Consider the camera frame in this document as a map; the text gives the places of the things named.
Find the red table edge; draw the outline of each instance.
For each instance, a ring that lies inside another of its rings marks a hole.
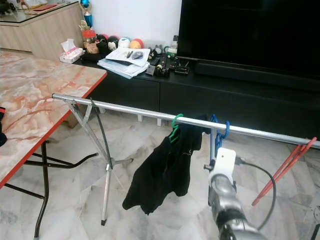
[[[83,95],[83,98],[86,98],[108,75],[107,71],[103,74],[103,76],[94,84],[92,87]],[[2,179],[0,182],[0,189],[9,181],[9,179],[19,170],[19,168],[27,161],[28,158],[37,150],[38,147],[58,128],[58,126],[67,119],[67,117],[71,114],[71,110],[69,110],[63,117],[55,124],[53,127],[34,145],[33,148],[18,162],[17,165]]]

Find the chrome pole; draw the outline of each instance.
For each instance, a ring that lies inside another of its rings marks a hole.
[[[88,106],[91,105],[90,100],[85,98],[75,97],[75,96],[54,93],[52,94],[52,98],[63,100],[67,103],[83,104]],[[106,103],[102,101],[93,101],[93,102],[94,102],[94,105],[99,108],[115,110],[115,111],[129,113],[129,114],[142,115],[142,116],[151,117],[151,118],[172,121],[176,117],[175,115],[166,114],[162,112],[149,111],[149,110],[144,110],[144,109],[139,109],[139,108],[134,108],[129,106],[116,105],[116,104]],[[222,123],[204,121],[204,120],[188,118],[188,117],[179,117],[176,120],[176,122],[200,126],[200,127],[209,128],[209,129],[220,129],[220,130],[226,129],[226,125]],[[305,138],[288,136],[288,135],[278,134],[278,133],[271,133],[267,131],[260,131],[260,130],[250,129],[250,128],[239,127],[239,126],[230,126],[229,129],[230,129],[230,132],[232,133],[242,134],[242,135],[247,135],[247,136],[252,136],[257,138],[263,138],[263,139],[269,139],[269,140],[274,140],[274,141],[279,141],[279,142],[289,143],[289,144],[306,145],[310,141]],[[312,147],[316,149],[320,149],[320,141],[315,141]]]

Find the tissue box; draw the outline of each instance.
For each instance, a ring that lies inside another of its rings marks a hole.
[[[85,53],[85,50],[79,47],[74,47],[69,51],[61,53],[59,59],[63,63],[72,64],[77,61],[81,55]]]

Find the papers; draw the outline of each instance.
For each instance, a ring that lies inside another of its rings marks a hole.
[[[127,58],[127,55],[131,51],[133,51],[133,53],[129,58]],[[142,52],[143,57],[140,59],[132,59],[132,56],[134,55],[135,52]],[[118,47],[116,50],[108,54],[105,58],[109,60],[126,61],[135,65],[138,65],[139,67],[143,67],[148,60],[149,53],[150,53],[150,49],[148,48],[132,49],[132,48],[126,48],[126,47]]]
[[[103,68],[105,68],[115,74],[119,74],[120,76],[127,78],[127,79],[131,79],[131,78],[137,76],[138,74],[145,71],[149,66],[148,62],[144,62],[143,66],[138,66],[135,64],[131,64],[129,66],[126,66],[121,63],[111,61],[111,60],[108,60],[105,58],[99,60],[99,62],[97,64],[99,66],[101,66],[101,67],[103,67]]]
[[[143,57],[140,59],[132,59],[132,55],[135,52],[142,52]],[[119,74],[122,77],[127,79],[131,79],[138,74],[145,71],[149,63],[147,62],[148,56],[150,53],[150,49],[131,49],[126,47],[118,47],[116,50],[112,51],[108,54],[105,59],[101,59],[97,64],[115,74]],[[124,65],[119,62],[115,62],[112,60],[125,61],[132,63],[130,65]]]

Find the white wall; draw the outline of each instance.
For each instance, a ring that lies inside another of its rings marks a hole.
[[[140,38],[147,47],[171,44],[179,34],[182,0],[90,0],[99,34]]]

